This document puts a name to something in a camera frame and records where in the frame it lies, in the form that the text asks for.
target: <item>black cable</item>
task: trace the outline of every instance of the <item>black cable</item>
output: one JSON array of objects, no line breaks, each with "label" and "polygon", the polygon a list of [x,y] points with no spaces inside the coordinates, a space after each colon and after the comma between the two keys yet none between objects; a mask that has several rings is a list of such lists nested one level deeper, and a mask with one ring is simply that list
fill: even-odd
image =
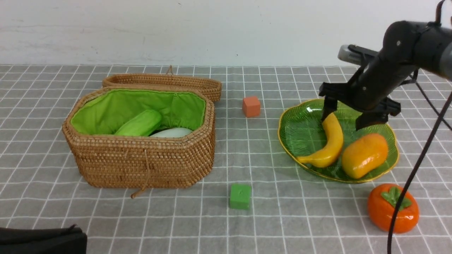
[{"label": "black cable", "polygon": [[[445,0],[441,0],[437,7],[436,7],[436,19],[434,22],[430,22],[429,25],[435,25],[435,26],[441,26],[441,12],[442,12],[442,6],[443,3],[445,2]],[[394,207],[394,213],[392,214],[392,218],[391,218],[391,225],[389,227],[389,233],[388,233],[388,242],[387,242],[387,254],[391,254],[391,247],[392,247],[392,235],[394,233],[394,226],[396,224],[396,219],[397,219],[397,214],[399,213],[399,209],[402,205],[402,201],[405,198],[405,194],[408,191],[408,188],[410,187],[411,182],[414,179],[414,176],[416,175],[422,161],[424,160],[425,155],[427,154],[428,149],[430,148],[430,145],[432,144],[433,139],[435,138],[436,132],[438,131],[439,125],[441,124],[441,122],[443,122],[448,128],[449,130],[452,131],[452,127],[449,125],[448,122],[446,122],[444,120],[444,116],[446,115],[446,111],[449,108],[451,102],[452,102],[452,92],[449,94],[448,99],[446,100],[442,110],[440,113],[438,113],[438,110],[435,108],[435,106],[433,105],[433,103],[430,101],[430,99],[427,97],[426,93],[424,92],[424,90],[421,88],[421,86],[419,85],[418,82],[415,82],[416,86],[419,88],[419,91],[422,93],[422,95],[425,97],[426,101],[428,102],[428,104],[430,104],[430,106],[432,107],[432,109],[434,110],[434,112],[438,115],[438,118],[436,119],[435,125],[433,126],[432,131],[430,132],[430,135],[428,136],[427,141],[425,142],[424,147],[422,148],[422,152],[419,155],[418,160],[416,161],[416,164],[413,167],[413,170],[411,171],[408,180],[405,183],[405,186],[402,189],[402,192],[400,193],[399,199],[397,200],[397,203]]]},{"label": "black cable", "polygon": [[388,244],[387,244],[388,254],[391,254],[391,244],[392,244],[392,235],[394,233],[394,225],[396,223],[397,214],[402,205],[402,201],[405,198],[405,194],[408,190],[408,187],[410,186],[411,181],[413,181],[413,178],[416,175],[416,172],[418,171],[418,169],[422,163],[422,160],[424,159],[425,155],[427,154],[427,150],[429,149],[430,144],[432,143],[433,138],[435,137],[436,131],[438,130],[439,125],[441,124],[441,121],[444,119],[444,115],[446,114],[446,111],[449,108],[449,105],[451,104],[451,102],[452,102],[452,92],[450,93],[448,99],[446,100],[446,103],[444,104],[441,112],[439,113],[439,116],[436,119],[436,122],[435,122],[435,125],[433,126],[432,131],[430,132],[427,142],[425,143],[424,148],[422,149],[422,152],[419,155],[419,158],[416,161],[416,164],[414,165],[413,171],[411,171],[410,176],[408,177],[408,180],[406,181],[405,186],[403,187],[403,190],[400,193],[400,197],[397,200],[397,203],[394,208],[394,214],[392,215],[392,219],[391,219],[391,226],[389,227]]},{"label": "black cable", "polygon": [[[422,93],[422,95],[424,96],[425,100],[427,101],[427,103],[430,105],[430,107],[433,109],[433,111],[436,113],[437,116],[439,116],[439,112],[438,110],[435,108],[435,106],[433,105],[433,103],[430,101],[430,99],[427,97],[426,93],[424,92],[424,90],[422,89],[422,87],[419,85],[419,83],[416,81],[415,82],[416,86],[419,88],[419,91]],[[443,123],[449,128],[449,130],[452,131],[452,127],[450,126],[450,124],[443,118],[442,119]]]}]

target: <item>banana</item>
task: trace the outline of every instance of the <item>banana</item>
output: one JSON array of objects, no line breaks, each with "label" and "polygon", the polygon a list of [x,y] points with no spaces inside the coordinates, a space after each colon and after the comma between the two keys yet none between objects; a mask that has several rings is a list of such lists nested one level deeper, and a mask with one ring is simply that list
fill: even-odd
[{"label": "banana", "polygon": [[322,126],[327,139],[325,147],[311,155],[296,157],[299,163],[325,168],[332,165],[339,158],[344,145],[344,134],[338,119],[331,113],[323,121]]}]

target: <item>toy fruit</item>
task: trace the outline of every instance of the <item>toy fruit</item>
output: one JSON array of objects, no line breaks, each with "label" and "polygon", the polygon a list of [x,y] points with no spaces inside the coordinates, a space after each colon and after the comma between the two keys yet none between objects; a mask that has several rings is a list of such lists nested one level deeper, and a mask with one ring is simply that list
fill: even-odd
[{"label": "toy fruit", "polygon": [[167,138],[168,137],[170,137],[170,138],[171,137],[183,137],[192,132],[193,131],[190,129],[178,127],[178,128],[171,128],[171,129],[157,132],[155,134],[150,135],[150,137],[167,137]]},{"label": "toy fruit", "polygon": [[[402,187],[384,183],[375,187],[367,200],[370,220],[382,231],[388,232],[391,225],[395,204],[399,199]],[[406,192],[397,218],[394,233],[403,234],[411,231],[419,221],[419,207],[413,196]]]},{"label": "toy fruit", "polygon": [[147,109],[136,115],[116,131],[117,136],[149,136],[162,122],[162,115],[153,109]]},{"label": "toy fruit", "polygon": [[322,122],[326,134],[326,145],[321,150],[308,155],[298,156],[299,163],[311,164],[314,167],[325,168],[333,164],[340,156],[344,145],[344,134],[336,116],[331,113]]},{"label": "toy fruit", "polygon": [[359,179],[382,165],[388,157],[388,143],[378,133],[362,136],[344,149],[342,169],[353,179]]}]

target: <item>basket string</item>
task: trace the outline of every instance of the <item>basket string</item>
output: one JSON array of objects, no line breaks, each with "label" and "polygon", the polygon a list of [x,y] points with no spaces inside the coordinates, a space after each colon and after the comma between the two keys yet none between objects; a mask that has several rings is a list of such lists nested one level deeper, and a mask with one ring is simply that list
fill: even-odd
[{"label": "basket string", "polygon": [[174,75],[174,73],[173,73],[173,66],[172,65],[170,65],[170,67],[166,71],[165,75],[167,75],[169,72],[171,72],[171,75]]},{"label": "basket string", "polygon": [[149,178],[151,178],[151,168],[149,166],[149,161],[147,159],[146,149],[144,150],[144,156],[145,156],[145,159],[146,159],[147,177],[146,177],[146,180],[144,181],[143,187],[141,189],[137,190],[136,192],[134,192],[132,195],[130,195],[130,197],[132,199],[136,198],[137,196],[139,196],[141,193],[143,193],[146,190],[147,182],[149,181]]}]

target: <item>black object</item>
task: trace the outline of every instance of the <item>black object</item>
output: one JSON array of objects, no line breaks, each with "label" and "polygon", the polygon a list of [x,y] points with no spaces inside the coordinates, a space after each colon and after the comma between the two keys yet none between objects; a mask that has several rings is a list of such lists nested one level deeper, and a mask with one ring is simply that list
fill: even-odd
[{"label": "black object", "polygon": [[375,52],[350,45],[348,50],[361,56],[360,67],[346,83],[320,86],[325,97],[322,121],[337,109],[340,101],[362,112],[356,130],[384,124],[388,115],[401,112],[400,103],[387,96],[400,85],[414,83],[419,68],[452,80],[452,30],[441,27],[441,5],[435,22],[397,21],[386,30],[383,47]]},{"label": "black object", "polygon": [[[358,84],[358,87],[366,87],[363,86],[363,84],[372,84],[374,88],[375,94],[367,94],[366,96],[365,92],[359,91],[359,90],[353,90],[353,86],[355,83],[348,82],[348,83],[341,83],[339,84],[339,89],[336,91],[334,90],[334,86],[329,83],[324,83],[322,87],[320,88],[320,93],[322,93],[322,90],[324,91],[325,95],[325,106],[324,106],[324,112],[323,112],[323,118],[322,121],[326,118],[328,114],[336,110],[337,106],[337,100],[344,99],[345,103],[347,103],[350,107],[353,107],[356,110],[359,110],[363,112],[363,115],[365,115],[361,121],[364,121],[364,123],[359,122],[360,120],[357,119],[357,129],[359,129],[360,126],[365,125],[372,125],[376,124],[378,122],[387,122],[387,115],[386,117],[384,115],[378,115],[377,112],[375,112],[375,109],[377,106],[386,105],[385,99],[382,99],[381,101],[378,101],[378,98],[382,98],[382,96],[388,96],[389,93],[391,93],[396,87],[397,83],[395,80],[398,80],[400,82],[401,80],[401,73],[403,73],[403,76],[406,75],[406,70],[409,70],[410,65],[416,66],[416,69],[414,70],[414,73],[412,75],[408,75],[411,79],[405,80],[407,77],[404,78],[402,82],[400,82],[399,85],[404,84],[410,84],[415,83],[416,86],[419,88],[422,95],[425,97],[428,104],[432,107],[434,112],[438,115],[438,118],[435,122],[435,125],[432,129],[432,131],[429,134],[429,137],[422,149],[421,154],[419,155],[418,160],[416,161],[416,164],[413,167],[413,170],[411,171],[405,186],[402,189],[402,192],[399,196],[399,199],[397,200],[397,203],[394,207],[394,213],[391,218],[391,224],[389,228],[388,233],[388,240],[387,240],[387,253],[391,254],[391,245],[392,245],[392,235],[394,233],[394,224],[396,223],[397,214],[399,212],[399,208],[402,204],[403,199],[405,198],[405,194],[410,187],[411,182],[414,179],[414,176],[416,175],[425,155],[427,154],[427,150],[429,149],[433,138],[439,128],[439,125],[441,122],[445,123],[446,126],[449,128],[449,130],[452,131],[451,125],[444,120],[444,115],[446,114],[446,111],[448,107],[452,104],[452,92],[450,93],[449,97],[446,100],[446,103],[444,104],[441,112],[438,112],[438,110],[434,107],[434,105],[431,103],[431,101],[428,99],[426,93],[422,90],[419,83],[416,81],[417,74],[419,71],[419,68],[424,68],[440,77],[446,78],[448,80],[452,80],[452,30],[450,29],[443,29],[441,28],[441,9],[442,5],[445,0],[441,0],[437,7],[436,7],[436,20],[434,22],[428,22],[428,23],[418,23],[418,22],[396,22],[393,23],[386,32],[384,45],[385,47],[386,42],[392,41],[395,42],[397,39],[400,38],[409,38],[410,36],[407,36],[407,34],[411,34],[411,38],[415,38],[415,40],[411,40],[410,45],[404,44],[402,47],[407,48],[401,48],[398,50],[395,50],[395,48],[391,48],[391,50],[387,51],[392,54],[388,54],[391,56],[390,58],[386,58],[387,60],[398,60],[398,64],[394,64],[394,62],[384,62],[382,61],[382,57],[385,56],[385,51],[381,50],[379,53],[374,52],[372,50],[368,50],[362,47],[357,47],[353,45],[349,45],[346,49],[343,47],[341,48],[341,52],[339,52],[338,58],[349,62],[353,64],[360,65],[361,67],[358,69],[358,71],[355,73],[358,78],[355,78],[355,83]],[[396,34],[393,31],[390,31],[391,29],[397,30],[396,28],[400,28],[401,34]],[[396,41],[397,46],[401,46],[401,40]],[[372,82],[370,80],[369,76],[365,76],[365,78],[360,79],[364,72],[367,71],[367,68],[371,66],[371,64],[380,64],[382,66],[381,70],[384,70],[384,74],[390,74],[391,68],[394,68],[393,70],[393,76],[391,80],[393,82],[389,83],[381,83],[382,88],[381,91],[378,91],[377,83]],[[383,74],[378,74],[378,72],[373,72],[374,77],[373,78],[379,78],[380,81],[386,80],[387,77],[381,77]]]},{"label": "black object", "polygon": [[86,254],[87,241],[75,225],[62,229],[0,228],[1,254]]}]

